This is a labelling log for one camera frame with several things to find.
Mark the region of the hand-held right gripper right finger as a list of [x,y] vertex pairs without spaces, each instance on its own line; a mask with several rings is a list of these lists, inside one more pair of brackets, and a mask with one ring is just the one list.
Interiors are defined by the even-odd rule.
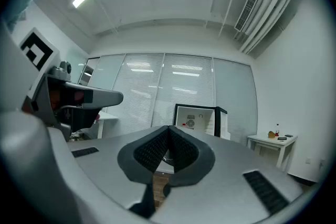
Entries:
[[196,185],[173,187],[154,214],[159,224],[253,224],[271,214],[251,188],[245,173],[259,171],[291,203],[302,188],[289,175],[247,146],[187,128],[183,132],[214,152],[211,171]]

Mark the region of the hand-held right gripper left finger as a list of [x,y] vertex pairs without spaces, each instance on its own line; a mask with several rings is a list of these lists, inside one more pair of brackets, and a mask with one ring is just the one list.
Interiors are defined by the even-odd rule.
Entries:
[[158,172],[168,128],[110,138],[68,142],[80,168],[122,208],[150,218],[164,203],[168,173]]

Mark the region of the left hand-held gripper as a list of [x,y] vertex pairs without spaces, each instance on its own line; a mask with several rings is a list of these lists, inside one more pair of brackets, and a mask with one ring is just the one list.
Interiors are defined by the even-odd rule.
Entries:
[[6,25],[0,23],[0,111],[21,110],[24,104],[46,125],[60,129],[65,139],[81,129],[90,128],[101,108],[119,105],[119,91],[65,83],[67,90],[83,93],[76,106],[53,111],[48,83],[52,78],[69,80],[61,68],[59,50],[37,28],[31,29],[16,45]]

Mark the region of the black mini fridge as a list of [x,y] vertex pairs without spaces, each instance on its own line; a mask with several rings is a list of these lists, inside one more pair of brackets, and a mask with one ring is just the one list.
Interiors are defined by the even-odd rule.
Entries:
[[176,104],[173,125],[230,140],[227,111],[219,106]]

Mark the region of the white desk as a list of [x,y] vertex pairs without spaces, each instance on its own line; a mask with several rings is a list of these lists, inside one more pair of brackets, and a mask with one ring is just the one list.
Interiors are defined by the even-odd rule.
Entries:
[[101,139],[103,135],[103,127],[104,127],[104,122],[106,120],[117,120],[118,117],[114,116],[112,114],[109,114],[104,111],[99,112],[99,119],[97,120],[98,123],[98,134],[97,134],[97,139]]

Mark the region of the white side table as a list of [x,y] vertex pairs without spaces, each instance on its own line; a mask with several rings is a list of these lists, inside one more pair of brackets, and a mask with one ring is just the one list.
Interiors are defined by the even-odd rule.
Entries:
[[279,140],[278,137],[269,138],[268,134],[256,134],[247,136],[247,147],[254,150],[256,146],[274,150],[278,153],[276,167],[283,172],[288,172],[291,165],[293,153],[296,148],[297,136],[283,136],[286,140]]

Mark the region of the white ceiling air vent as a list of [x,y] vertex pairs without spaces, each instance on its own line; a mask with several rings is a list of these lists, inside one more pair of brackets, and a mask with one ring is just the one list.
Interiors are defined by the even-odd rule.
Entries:
[[240,16],[234,26],[234,29],[238,32],[241,32],[243,27],[245,26],[248,18],[250,17],[257,0],[246,0],[243,10],[240,13]]

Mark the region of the white ceiling pipe bundle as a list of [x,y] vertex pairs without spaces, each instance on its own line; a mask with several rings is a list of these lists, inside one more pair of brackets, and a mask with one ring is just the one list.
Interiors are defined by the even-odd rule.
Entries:
[[291,0],[261,0],[259,7],[253,7],[253,16],[241,42],[239,52],[249,54],[266,37],[279,20]]

